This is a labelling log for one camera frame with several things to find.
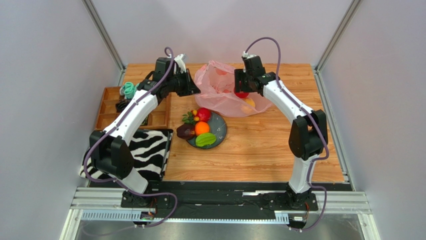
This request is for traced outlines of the pink plastic bag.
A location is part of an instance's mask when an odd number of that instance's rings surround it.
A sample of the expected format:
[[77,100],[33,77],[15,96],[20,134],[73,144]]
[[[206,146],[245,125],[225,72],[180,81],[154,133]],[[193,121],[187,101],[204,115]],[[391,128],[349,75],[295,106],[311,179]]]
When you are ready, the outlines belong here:
[[[193,81],[201,91],[195,95],[198,106],[230,118],[251,116],[242,112],[241,106],[245,102],[234,93],[235,69],[231,65],[210,60],[197,70]],[[270,100],[256,92],[249,93],[247,98],[254,100],[256,114],[263,113],[272,106]]]

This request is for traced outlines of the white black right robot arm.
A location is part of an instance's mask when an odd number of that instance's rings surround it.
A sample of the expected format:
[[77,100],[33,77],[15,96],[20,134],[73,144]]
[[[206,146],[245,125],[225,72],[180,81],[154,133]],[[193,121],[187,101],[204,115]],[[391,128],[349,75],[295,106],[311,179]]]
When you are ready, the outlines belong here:
[[234,71],[235,91],[261,95],[291,123],[288,145],[294,165],[288,192],[305,193],[311,188],[314,160],[328,144],[326,114],[303,104],[274,72],[266,72],[259,56],[245,52],[242,60],[244,67]]

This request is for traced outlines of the red apple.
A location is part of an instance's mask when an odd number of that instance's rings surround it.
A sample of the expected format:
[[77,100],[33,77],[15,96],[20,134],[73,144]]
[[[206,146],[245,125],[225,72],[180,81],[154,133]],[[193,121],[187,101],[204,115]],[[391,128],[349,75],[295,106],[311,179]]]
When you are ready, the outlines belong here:
[[235,92],[234,94],[240,99],[245,99],[249,96],[248,92]]

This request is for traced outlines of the red berry sprig with leaves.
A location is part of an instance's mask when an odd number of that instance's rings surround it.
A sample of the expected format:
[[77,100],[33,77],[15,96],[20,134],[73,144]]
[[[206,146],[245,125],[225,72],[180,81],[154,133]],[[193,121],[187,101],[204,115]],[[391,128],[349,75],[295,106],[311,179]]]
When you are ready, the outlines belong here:
[[212,112],[204,107],[194,109],[182,115],[181,121],[184,124],[196,125],[198,122],[208,122],[212,116]]

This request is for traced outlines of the yellow peach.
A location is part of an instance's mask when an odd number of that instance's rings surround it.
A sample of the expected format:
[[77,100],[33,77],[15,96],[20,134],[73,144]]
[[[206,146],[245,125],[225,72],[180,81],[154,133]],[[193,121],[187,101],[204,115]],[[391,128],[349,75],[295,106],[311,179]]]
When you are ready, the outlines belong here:
[[241,106],[241,111],[246,115],[254,115],[256,114],[256,103],[253,99],[246,97],[243,99],[244,104]]

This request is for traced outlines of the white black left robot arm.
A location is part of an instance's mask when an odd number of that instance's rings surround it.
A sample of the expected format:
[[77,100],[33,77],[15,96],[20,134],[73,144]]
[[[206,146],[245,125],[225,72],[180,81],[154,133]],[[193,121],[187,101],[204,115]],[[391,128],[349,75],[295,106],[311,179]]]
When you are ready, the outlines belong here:
[[138,84],[130,103],[113,123],[103,131],[92,132],[83,164],[84,173],[91,181],[96,179],[89,174],[88,163],[132,194],[146,196],[148,180],[135,169],[135,159],[129,146],[146,117],[169,93],[184,97],[201,92],[186,68],[186,58],[184,53],[159,57],[154,70]]

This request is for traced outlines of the orange fruit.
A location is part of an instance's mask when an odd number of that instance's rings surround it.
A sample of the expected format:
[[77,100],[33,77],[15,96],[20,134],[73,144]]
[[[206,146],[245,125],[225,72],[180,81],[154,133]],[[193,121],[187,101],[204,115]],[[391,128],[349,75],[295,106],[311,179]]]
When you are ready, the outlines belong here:
[[194,126],[194,132],[196,136],[210,132],[210,126],[207,122],[199,121]]

